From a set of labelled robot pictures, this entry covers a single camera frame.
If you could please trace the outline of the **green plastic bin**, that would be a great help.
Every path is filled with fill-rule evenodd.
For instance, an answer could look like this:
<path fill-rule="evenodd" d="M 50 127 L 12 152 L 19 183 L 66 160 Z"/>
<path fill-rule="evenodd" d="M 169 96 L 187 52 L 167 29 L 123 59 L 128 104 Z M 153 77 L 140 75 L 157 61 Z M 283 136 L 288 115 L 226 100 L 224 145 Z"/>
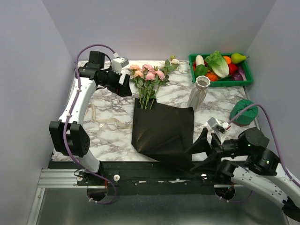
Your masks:
<path fill-rule="evenodd" d="M 194 69 L 192 66 L 192 64 L 195 61 L 196 56 L 197 56 L 197 54 L 190 54 L 188 56 L 189 64 L 190 64 L 190 68 L 191 68 L 191 74 L 192 74 L 192 83 L 195 83 L 195 81 L 196 81 Z M 210 87 L 245 87 L 245 86 L 249 86 L 250 84 L 252 84 L 253 78 L 252 78 L 251 72 L 248 68 L 247 62 L 243 61 L 240 64 L 238 64 L 238 66 L 243 69 L 243 72 L 246 77 L 245 81 L 233 81 L 229 77 L 227 77 L 227 78 L 219 79 L 218 81 L 212 81 L 210 83 Z"/>

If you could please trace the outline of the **black wrapping paper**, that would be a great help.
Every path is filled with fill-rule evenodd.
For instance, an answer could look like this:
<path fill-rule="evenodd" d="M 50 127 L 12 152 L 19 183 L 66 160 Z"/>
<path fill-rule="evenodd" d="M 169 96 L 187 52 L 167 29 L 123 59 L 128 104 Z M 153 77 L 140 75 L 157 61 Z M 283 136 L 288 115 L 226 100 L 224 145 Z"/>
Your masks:
<path fill-rule="evenodd" d="M 187 150 L 193 145 L 194 110 L 154 102 L 151 109 L 142 109 L 134 102 L 132 146 L 149 158 L 184 171 L 193 167 Z"/>

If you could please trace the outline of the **white toy radish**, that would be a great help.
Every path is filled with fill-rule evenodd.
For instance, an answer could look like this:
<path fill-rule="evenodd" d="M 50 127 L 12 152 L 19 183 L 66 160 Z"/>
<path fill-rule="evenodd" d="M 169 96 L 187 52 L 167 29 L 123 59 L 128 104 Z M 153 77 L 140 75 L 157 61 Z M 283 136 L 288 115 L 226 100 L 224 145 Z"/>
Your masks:
<path fill-rule="evenodd" d="M 195 65 L 199 66 L 199 65 L 205 65 L 205 61 L 203 59 L 203 57 L 201 55 L 197 55 L 195 58 Z"/>

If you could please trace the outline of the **toy lettuce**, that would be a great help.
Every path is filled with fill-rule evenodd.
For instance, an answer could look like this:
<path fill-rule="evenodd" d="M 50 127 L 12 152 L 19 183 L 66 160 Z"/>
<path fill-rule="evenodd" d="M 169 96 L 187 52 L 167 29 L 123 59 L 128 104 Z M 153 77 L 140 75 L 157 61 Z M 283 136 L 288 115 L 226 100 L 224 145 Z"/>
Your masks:
<path fill-rule="evenodd" d="M 207 66 L 220 78 L 225 78 L 229 75 L 229 67 L 221 55 L 220 51 L 215 51 L 214 53 L 207 56 L 204 61 Z"/>

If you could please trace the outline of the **jute twine on vase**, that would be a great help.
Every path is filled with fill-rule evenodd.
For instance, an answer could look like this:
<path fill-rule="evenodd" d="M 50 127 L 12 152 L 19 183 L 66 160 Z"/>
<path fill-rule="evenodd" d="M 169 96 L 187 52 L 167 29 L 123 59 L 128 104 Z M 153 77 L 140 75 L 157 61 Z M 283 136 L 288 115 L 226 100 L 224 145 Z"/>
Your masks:
<path fill-rule="evenodd" d="M 194 94 L 194 105 L 200 106 L 207 95 L 207 90 L 197 90 Z"/>

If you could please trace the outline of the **orange toy carrot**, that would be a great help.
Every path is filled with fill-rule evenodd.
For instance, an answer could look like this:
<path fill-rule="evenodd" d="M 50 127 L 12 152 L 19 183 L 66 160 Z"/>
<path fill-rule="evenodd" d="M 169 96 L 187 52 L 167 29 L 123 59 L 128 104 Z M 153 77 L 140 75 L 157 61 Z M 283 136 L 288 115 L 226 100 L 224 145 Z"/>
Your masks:
<path fill-rule="evenodd" d="M 219 77 L 215 73 L 207 73 L 206 76 L 213 82 L 218 81 Z"/>

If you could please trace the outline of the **toy orange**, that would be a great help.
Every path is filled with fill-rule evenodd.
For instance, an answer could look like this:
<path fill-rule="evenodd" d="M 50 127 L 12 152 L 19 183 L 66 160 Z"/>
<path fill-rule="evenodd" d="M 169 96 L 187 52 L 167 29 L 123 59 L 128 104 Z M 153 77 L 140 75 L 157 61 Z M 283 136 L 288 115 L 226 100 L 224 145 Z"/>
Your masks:
<path fill-rule="evenodd" d="M 231 64 L 232 60 L 231 60 L 230 57 L 228 57 L 228 56 L 223 56 L 223 58 L 225 59 L 225 61 L 226 61 L 227 64 Z"/>

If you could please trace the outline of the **pink flower bouquet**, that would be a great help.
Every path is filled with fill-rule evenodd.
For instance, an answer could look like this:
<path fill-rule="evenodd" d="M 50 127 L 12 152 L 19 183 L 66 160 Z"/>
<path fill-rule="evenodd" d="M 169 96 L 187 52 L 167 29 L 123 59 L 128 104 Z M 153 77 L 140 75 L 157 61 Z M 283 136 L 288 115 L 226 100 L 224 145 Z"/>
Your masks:
<path fill-rule="evenodd" d="M 166 60 L 162 67 L 152 66 L 148 63 L 141 67 L 132 64 L 129 67 L 131 81 L 138 90 L 141 109 L 151 109 L 161 86 L 169 82 L 169 74 L 178 68 L 180 61 L 173 56 Z"/>

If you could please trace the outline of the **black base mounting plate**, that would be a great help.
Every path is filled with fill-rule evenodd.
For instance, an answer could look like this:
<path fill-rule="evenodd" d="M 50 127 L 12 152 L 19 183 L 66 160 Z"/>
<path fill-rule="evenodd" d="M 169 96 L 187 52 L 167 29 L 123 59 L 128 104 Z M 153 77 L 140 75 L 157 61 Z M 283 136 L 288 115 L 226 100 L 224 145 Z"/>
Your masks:
<path fill-rule="evenodd" d="M 232 199 L 245 188 L 230 183 L 215 183 L 205 175 L 195 177 L 157 162 L 104 162 L 99 178 L 71 162 L 51 162 L 48 169 L 75 169 L 76 188 L 87 190 L 88 197 L 129 195 L 215 195 Z"/>

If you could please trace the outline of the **cream ribbon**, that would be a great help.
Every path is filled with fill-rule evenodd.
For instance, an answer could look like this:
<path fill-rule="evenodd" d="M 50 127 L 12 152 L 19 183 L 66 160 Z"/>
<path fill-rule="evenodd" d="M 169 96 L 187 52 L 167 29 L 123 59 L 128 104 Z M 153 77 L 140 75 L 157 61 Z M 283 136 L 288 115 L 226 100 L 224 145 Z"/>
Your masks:
<path fill-rule="evenodd" d="M 88 105 L 84 118 L 87 119 L 88 115 L 90 116 L 90 121 L 99 124 L 114 124 L 115 126 L 123 129 L 130 129 L 133 127 L 133 124 L 131 122 L 122 122 L 115 117 L 100 118 L 99 112 L 97 111 L 96 106 L 93 104 Z"/>

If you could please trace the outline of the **green rolled cloth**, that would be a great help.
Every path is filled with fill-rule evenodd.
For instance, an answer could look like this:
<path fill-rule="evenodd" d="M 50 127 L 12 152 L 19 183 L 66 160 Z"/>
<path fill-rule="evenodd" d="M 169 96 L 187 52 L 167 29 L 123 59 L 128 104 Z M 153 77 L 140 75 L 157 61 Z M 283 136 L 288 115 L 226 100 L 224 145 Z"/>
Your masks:
<path fill-rule="evenodd" d="M 236 103 L 234 108 L 231 110 L 229 119 L 232 120 L 232 118 L 235 117 L 238 113 L 240 113 L 244 108 L 246 108 L 252 104 L 253 104 L 253 102 L 248 99 L 240 100 L 239 102 Z M 233 121 L 233 123 L 240 127 L 248 126 L 258 115 L 258 111 L 259 111 L 258 107 L 253 106 L 253 107 L 247 109 L 237 119 L 235 119 Z"/>

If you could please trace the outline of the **white ribbed vase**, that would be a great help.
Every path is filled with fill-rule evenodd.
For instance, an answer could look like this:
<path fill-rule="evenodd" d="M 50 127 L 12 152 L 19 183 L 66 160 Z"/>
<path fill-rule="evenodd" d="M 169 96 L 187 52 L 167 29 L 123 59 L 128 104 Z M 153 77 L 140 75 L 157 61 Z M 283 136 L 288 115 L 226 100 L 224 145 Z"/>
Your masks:
<path fill-rule="evenodd" d="M 206 76 L 199 76 L 191 89 L 189 99 L 187 102 L 188 107 L 192 107 L 194 112 L 200 109 L 210 86 L 210 79 Z"/>

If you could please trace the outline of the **toy pear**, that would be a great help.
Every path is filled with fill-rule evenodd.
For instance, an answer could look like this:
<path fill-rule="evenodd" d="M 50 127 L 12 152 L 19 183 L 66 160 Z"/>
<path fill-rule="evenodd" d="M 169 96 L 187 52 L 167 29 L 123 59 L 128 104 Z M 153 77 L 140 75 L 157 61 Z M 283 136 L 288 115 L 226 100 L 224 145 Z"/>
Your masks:
<path fill-rule="evenodd" d="M 245 55 L 242 55 L 242 54 L 240 54 L 240 53 L 233 53 L 232 55 L 231 55 L 231 62 L 233 63 L 233 64 L 239 64 L 239 63 L 241 63 L 242 61 L 245 61 L 247 59 L 247 56 L 245 56 Z"/>

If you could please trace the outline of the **red toy pepper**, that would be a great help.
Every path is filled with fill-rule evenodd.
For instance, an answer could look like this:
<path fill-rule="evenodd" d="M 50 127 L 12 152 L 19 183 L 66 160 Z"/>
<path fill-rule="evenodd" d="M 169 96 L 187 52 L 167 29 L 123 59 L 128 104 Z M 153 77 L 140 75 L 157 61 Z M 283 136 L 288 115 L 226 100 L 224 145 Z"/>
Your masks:
<path fill-rule="evenodd" d="M 229 75 L 233 75 L 235 72 L 238 71 L 238 67 L 236 66 L 236 64 L 230 63 L 228 64 L 229 67 Z"/>

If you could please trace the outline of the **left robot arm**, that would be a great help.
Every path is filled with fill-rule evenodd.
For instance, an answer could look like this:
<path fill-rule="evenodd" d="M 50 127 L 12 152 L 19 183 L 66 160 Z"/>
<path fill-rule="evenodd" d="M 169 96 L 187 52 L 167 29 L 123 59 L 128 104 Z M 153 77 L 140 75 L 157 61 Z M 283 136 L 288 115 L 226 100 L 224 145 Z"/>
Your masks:
<path fill-rule="evenodd" d="M 70 156 L 86 170 L 88 180 L 93 185 L 103 182 L 103 166 L 90 151 L 90 137 L 83 128 L 83 119 L 93 93 L 98 89 L 107 89 L 120 97 L 132 95 L 129 75 L 120 83 L 122 69 L 128 65 L 128 59 L 114 53 L 110 66 L 105 68 L 105 53 L 90 51 L 88 62 L 75 68 L 75 86 L 63 114 L 57 121 L 49 124 L 54 148 L 65 156 Z"/>

